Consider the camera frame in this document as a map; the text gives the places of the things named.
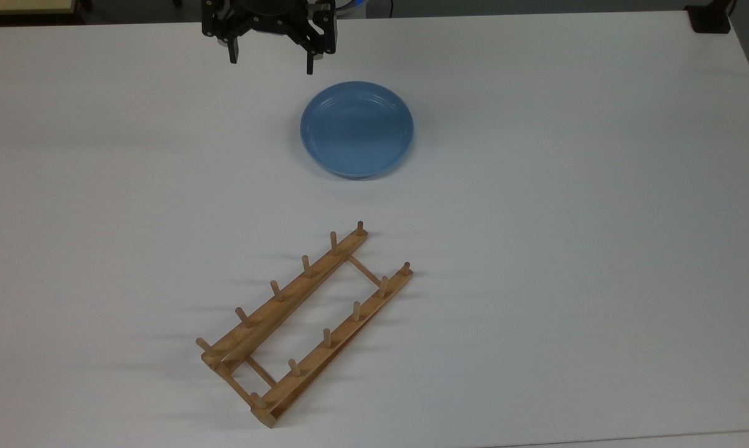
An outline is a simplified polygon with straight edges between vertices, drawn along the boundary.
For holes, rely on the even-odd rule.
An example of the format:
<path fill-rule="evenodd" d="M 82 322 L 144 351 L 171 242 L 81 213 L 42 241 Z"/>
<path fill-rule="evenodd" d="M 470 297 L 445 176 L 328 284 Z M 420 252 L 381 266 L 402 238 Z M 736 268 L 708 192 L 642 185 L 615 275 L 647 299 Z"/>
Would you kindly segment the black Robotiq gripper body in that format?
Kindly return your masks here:
<path fill-rule="evenodd" d="M 294 1 L 232 1 L 239 36 L 254 30 L 287 35 L 287 14 Z"/>

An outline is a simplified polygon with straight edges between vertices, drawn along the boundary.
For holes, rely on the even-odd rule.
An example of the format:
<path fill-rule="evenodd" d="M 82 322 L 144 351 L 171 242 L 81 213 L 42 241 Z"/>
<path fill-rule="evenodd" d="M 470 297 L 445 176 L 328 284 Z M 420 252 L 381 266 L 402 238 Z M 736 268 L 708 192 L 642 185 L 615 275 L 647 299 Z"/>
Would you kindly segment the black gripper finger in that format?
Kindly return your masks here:
<path fill-rule="evenodd" d="M 337 5 L 335 1 L 294 1 L 287 14 L 287 36 L 306 53 L 306 74 L 314 62 L 337 51 Z"/>
<path fill-rule="evenodd" d="M 239 33 L 232 1 L 203 1 L 203 35 L 224 45 L 231 63 L 238 63 Z"/>

